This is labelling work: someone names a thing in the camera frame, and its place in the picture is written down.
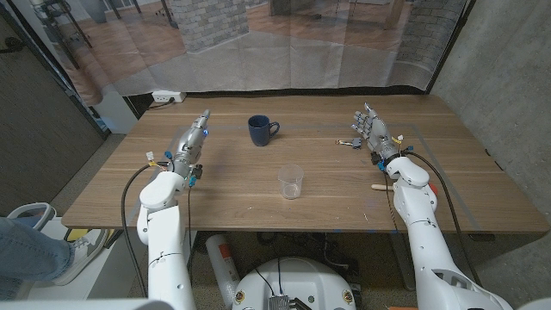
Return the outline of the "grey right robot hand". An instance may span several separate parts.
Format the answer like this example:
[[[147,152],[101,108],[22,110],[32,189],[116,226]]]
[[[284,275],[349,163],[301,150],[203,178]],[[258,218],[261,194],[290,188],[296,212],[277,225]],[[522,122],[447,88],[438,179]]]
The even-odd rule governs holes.
[[[383,162],[389,163],[399,156],[399,148],[376,111],[367,102],[364,103],[364,108],[364,112],[355,112],[355,122],[351,127],[362,136],[371,152],[377,154]]]

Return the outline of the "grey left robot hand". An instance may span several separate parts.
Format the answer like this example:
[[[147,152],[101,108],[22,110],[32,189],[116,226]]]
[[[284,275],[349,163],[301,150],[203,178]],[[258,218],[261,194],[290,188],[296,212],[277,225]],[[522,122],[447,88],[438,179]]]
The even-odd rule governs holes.
[[[198,162],[201,156],[203,142],[208,136],[207,122],[209,117],[210,110],[206,109],[195,119],[189,130],[182,135],[178,142],[176,154],[172,159],[172,170],[181,177],[186,177],[190,173],[192,166]]]

